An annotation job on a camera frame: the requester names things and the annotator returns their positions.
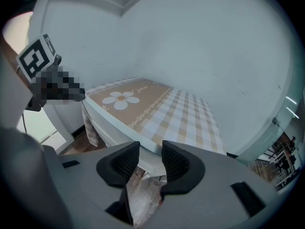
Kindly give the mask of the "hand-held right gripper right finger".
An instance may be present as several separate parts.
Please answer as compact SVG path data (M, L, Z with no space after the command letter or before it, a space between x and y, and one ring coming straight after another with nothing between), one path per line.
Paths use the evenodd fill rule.
M160 190L160 203L195 203L205 175L204 150L172 141L163 141L162 162L167 184Z

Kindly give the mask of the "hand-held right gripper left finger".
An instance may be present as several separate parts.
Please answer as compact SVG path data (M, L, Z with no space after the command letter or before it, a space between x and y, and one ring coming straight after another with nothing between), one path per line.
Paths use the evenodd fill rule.
M139 155L140 142L135 141L105 156L96 165L97 173L108 186L122 190L120 199L107 207L106 212L129 225L133 224L133 218L126 186L137 168Z

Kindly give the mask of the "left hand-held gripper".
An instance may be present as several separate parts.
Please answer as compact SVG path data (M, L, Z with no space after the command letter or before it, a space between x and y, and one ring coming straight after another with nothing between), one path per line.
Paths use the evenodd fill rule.
M41 34L30 42L16 60L32 93L26 110L39 112L46 104L85 99L84 88L69 89L69 74L60 66L62 57L56 53L48 34Z

